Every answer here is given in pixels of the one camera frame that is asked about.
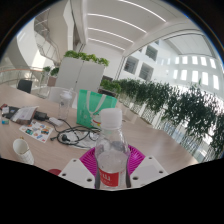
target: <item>bottle cap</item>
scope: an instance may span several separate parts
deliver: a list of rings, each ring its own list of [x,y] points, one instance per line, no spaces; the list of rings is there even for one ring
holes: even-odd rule
[[[107,108],[100,111],[101,128],[114,130],[121,128],[122,110],[119,108]]]

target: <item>bottle label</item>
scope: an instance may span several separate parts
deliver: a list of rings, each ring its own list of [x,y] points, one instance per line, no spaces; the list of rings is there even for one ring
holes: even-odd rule
[[[109,187],[117,187],[119,180],[119,173],[106,173],[103,170],[100,171],[100,180],[103,184]]]

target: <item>small bottle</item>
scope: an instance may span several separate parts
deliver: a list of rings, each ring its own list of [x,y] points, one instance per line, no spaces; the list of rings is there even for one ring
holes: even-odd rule
[[[66,120],[68,117],[70,102],[72,99],[72,88],[69,91],[63,91],[60,94],[60,104],[59,104],[59,113],[58,118]]]
[[[100,117],[101,132],[95,146],[100,189],[124,189],[130,149],[121,131],[122,111],[118,108],[103,109]]]

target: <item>paper cup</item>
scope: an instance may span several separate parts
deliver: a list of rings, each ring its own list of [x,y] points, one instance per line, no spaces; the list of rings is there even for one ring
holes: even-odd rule
[[[24,141],[23,139],[16,139],[13,142],[13,150],[16,153],[19,162],[29,165],[34,164],[33,155],[29,150],[29,146],[26,141]]]

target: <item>window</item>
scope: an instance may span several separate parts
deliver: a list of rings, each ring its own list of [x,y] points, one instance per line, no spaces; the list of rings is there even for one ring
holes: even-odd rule
[[[173,78],[174,79],[177,79],[177,74],[178,74],[178,71],[177,70],[174,70],[174,73],[173,73]]]
[[[126,72],[135,74],[135,70],[136,70],[137,64],[138,64],[138,60],[137,59],[135,59],[133,57],[128,57],[127,62],[125,64],[125,66],[124,66],[124,70]]]
[[[187,56],[182,57],[182,63],[187,64]]]
[[[148,46],[146,49],[146,53],[147,56],[149,56],[150,58],[152,58],[154,61],[156,61],[156,57],[157,57],[157,50],[154,49],[151,46]]]
[[[181,72],[181,80],[186,80],[187,79],[187,70],[182,70]]]
[[[192,56],[192,62],[194,65],[198,64],[198,57],[197,56]]]
[[[214,59],[211,59],[211,58],[210,58],[210,62],[211,62],[211,66],[212,66],[212,68],[216,68]]]
[[[207,65],[205,57],[201,57],[201,64],[204,65],[204,66]]]
[[[208,73],[202,72],[202,84],[208,85]]]
[[[192,82],[198,82],[198,71],[192,72]]]
[[[213,75],[214,88],[219,89],[219,79],[217,75]]]
[[[179,57],[176,57],[175,64],[179,64]]]
[[[153,73],[153,68],[143,63],[140,74],[139,74],[139,78],[142,78],[149,82],[152,78],[152,73]]]

